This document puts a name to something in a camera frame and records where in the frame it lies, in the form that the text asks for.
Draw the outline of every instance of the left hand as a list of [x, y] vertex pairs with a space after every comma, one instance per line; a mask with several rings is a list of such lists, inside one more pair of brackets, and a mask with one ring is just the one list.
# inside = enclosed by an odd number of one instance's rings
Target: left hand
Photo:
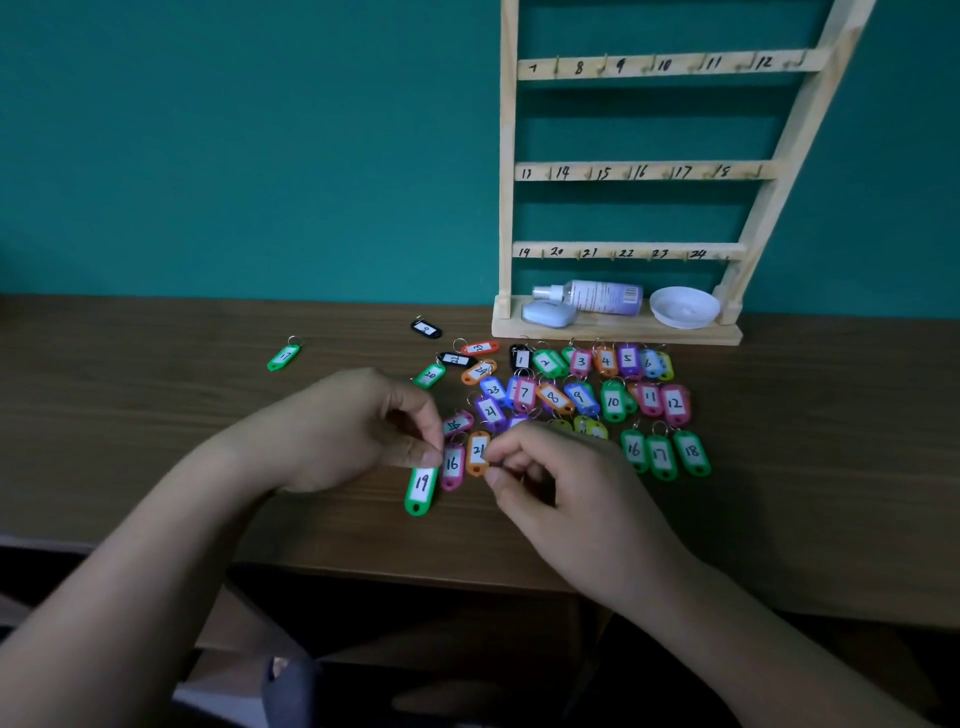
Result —
[[375, 369], [338, 372], [216, 435], [266, 493], [326, 490], [377, 465], [436, 468], [444, 434], [433, 398]]

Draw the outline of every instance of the hand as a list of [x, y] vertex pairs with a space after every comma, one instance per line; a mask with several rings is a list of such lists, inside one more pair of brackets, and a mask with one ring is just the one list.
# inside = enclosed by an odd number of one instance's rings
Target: hand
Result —
[[[606, 440], [521, 423], [487, 447], [486, 478], [500, 509], [577, 591], [645, 621], [664, 588], [699, 562], [680, 543], [623, 453]], [[556, 480], [546, 505], [517, 480]]]
[[305, 493], [377, 465], [436, 468], [444, 434], [433, 398], [374, 369], [338, 372], [261, 409], [211, 442], [239, 458], [257, 491]]

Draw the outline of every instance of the wooden shelf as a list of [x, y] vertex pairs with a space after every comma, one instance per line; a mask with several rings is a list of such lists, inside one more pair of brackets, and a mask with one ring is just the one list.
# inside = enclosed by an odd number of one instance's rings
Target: wooden shelf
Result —
[[755, 161], [528, 161], [514, 168], [515, 182], [742, 182], [775, 180], [780, 165]]
[[521, 308], [532, 296], [513, 296], [510, 316], [502, 317], [503, 311], [498, 300], [493, 305], [493, 336], [501, 339], [522, 339], [537, 341], [637, 341], [645, 344], [710, 344], [735, 347], [743, 334], [736, 324], [720, 326], [710, 324], [706, 328], [683, 330], [661, 324], [650, 312], [650, 304], [644, 300], [638, 316], [613, 316], [603, 313], [581, 311], [577, 320], [566, 328], [548, 328], [537, 324], [528, 324], [521, 317]]
[[516, 78], [519, 81], [570, 81], [735, 73], [815, 73], [823, 70], [829, 55], [829, 48], [799, 48], [524, 59], [516, 63]]
[[572, 257], [589, 260], [740, 260], [747, 254], [743, 243], [589, 243], [516, 242], [514, 257]]

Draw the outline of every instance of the forearm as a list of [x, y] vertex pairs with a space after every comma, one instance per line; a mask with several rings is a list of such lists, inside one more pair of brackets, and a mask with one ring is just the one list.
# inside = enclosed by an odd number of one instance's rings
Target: forearm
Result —
[[697, 562], [656, 613], [633, 619], [724, 699], [742, 725], [909, 726], [926, 722]]
[[0, 725], [132, 725], [172, 691], [262, 499], [204, 444], [0, 647]]

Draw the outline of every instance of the teal wall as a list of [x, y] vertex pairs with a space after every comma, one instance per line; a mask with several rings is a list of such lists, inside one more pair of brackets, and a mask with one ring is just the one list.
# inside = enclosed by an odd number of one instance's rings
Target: teal wall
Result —
[[[801, 47], [827, 3], [521, 5], [530, 57]], [[960, 317], [958, 27], [950, 0], [878, 0], [748, 309]], [[496, 0], [3, 3], [0, 290], [490, 303], [498, 44]], [[796, 82], [528, 85], [517, 156], [765, 157]], [[733, 241], [755, 192], [518, 185], [516, 237]], [[719, 273], [523, 261], [516, 290]]]

